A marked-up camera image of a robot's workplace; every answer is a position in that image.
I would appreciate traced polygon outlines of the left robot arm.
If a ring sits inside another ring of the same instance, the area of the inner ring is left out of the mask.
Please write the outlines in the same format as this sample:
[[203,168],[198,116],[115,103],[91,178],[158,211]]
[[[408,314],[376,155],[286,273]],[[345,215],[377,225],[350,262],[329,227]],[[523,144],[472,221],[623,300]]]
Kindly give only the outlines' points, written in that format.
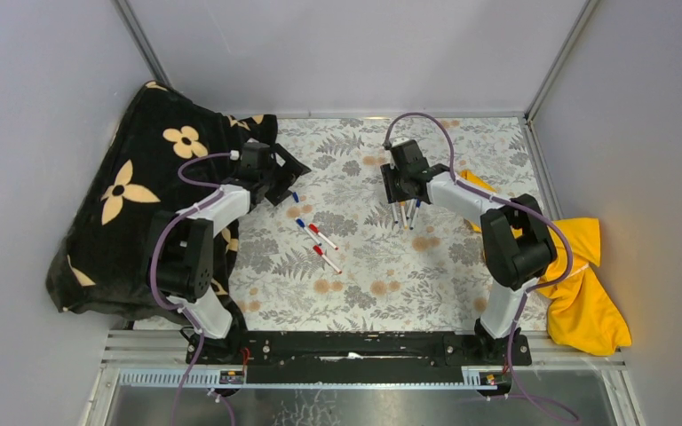
[[240,342],[229,334],[233,314],[211,286],[214,240],[261,201],[278,205],[289,198],[291,187],[311,170],[283,146],[254,139],[221,156],[234,164],[234,173],[220,184],[186,177],[186,169],[199,163],[197,158],[178,168],[184,183],[208,188],[210,194],[177,212],[154,215],[142,272],[158,305],[183,315],[196,334],[209,338],[206,353],[227,365],[239,356]]

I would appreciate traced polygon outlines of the yellow capped marker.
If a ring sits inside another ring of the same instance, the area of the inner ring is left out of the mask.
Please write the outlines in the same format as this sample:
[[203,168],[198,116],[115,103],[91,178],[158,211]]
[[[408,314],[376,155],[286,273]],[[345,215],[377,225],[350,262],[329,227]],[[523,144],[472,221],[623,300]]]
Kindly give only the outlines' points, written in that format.
[[406,213],[406,202],[401,201],[399,203],[399,212],[400,212],[400,223],[402,226],[402,229],[406,230],[408,229],[408,217]]

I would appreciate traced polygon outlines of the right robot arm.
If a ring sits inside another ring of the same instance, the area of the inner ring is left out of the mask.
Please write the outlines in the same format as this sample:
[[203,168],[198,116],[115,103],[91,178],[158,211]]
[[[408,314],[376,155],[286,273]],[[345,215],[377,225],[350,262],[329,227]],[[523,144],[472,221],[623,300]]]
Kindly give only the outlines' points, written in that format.
[[494,366],[509,353],[506,336],[526,289],[557,259],[547,218],[530,194],[505,199],[452,172],[431,165],[418,143],[384,142],[391,160],[381,167],[389,202],[420,201],[457,213],[480,229],[485,262],[494,283],[480,315],[473,345],[482,364]]

